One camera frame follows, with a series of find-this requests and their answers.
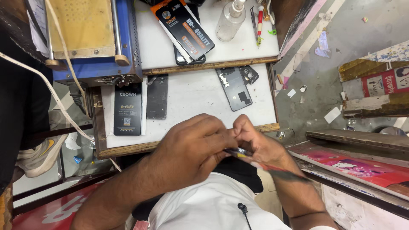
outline yellow heating plate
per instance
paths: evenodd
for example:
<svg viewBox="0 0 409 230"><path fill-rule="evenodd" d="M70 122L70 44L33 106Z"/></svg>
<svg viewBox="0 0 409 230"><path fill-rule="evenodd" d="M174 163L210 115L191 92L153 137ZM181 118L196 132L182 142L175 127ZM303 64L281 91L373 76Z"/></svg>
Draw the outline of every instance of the yellow heating plate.
<svg viewBox="0 0 409 230"><path fill-rule="evenodd" d="M115 45L110 0L50 0L50 3L58 17L67 50ZM63 47L49 10L47 20L52 50L61 52Z"/></svg>

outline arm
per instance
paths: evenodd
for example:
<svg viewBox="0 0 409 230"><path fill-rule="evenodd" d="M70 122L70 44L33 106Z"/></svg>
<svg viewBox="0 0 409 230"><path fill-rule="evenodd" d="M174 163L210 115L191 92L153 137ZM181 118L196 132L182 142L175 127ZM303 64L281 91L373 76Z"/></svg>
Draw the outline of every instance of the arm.
<svg viewBox="0 0 409 230"><path fill-rule="evenodd" d="M207 114L172 127L155 152L108 180L81 206L71 229L116 229L138 203L204 181L237 147L223 123Z"/></svg>
<svg viewBox="0 0 409 230"><path fill-rule="evenodd" d="M252 151L256 160L304 176L285 148L276 140L259 133L246 115L237 118L231 135L242 148ZM283 209L294 230L309 230L320 225L337 229L312 184L288 182L277 177L273 179Z"/></svg>

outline replacement screen box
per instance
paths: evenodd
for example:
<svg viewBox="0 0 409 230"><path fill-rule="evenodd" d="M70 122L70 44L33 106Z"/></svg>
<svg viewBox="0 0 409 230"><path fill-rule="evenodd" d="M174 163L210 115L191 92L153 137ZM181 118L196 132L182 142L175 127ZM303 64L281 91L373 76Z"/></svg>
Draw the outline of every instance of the replacement screen box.
<svg viewBox="0 0 409 230"><path fill-rule="evenodd" d="M165 0L151 7L151 11L187 63L214 48L184 0Z"/></svg>
<svg viewBox="0 0 409 230"><path fill-rule="evenodd" d="M115 86L114 108L114 135L141 135L142 83Z"/></svg>

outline black lapel microphone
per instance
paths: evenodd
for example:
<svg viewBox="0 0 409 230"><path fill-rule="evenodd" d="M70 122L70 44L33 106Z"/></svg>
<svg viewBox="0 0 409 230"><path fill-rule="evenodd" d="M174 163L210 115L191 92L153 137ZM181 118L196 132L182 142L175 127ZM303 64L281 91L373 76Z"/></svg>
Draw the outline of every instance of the black lapel microphone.
<svg viewBox="0 0 409 230"><path fill-rule="evenodd" d="M238 203L237 207L243 212L243 215L246 217L247 224L249 225L250 230L252 230L252 228L250 227L249 220L247 219L247 213L248 213L247 207L242 203Z"/></svg>

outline white t-shirt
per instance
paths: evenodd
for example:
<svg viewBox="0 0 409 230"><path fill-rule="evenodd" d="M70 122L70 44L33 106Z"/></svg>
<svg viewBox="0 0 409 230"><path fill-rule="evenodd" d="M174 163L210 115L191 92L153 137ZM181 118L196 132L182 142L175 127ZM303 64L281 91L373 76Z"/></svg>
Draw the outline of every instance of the white t-shirt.
<svg viewBox="0 0 409 230"><path fill-rule="evenodd" d="M238 203L247 206L252 230L290 230L256 204L249 187L219 173L211 173L202 183L164 194L149 214L149 229L249 230ZM326 226L313 229L334 230Z"/></svg>

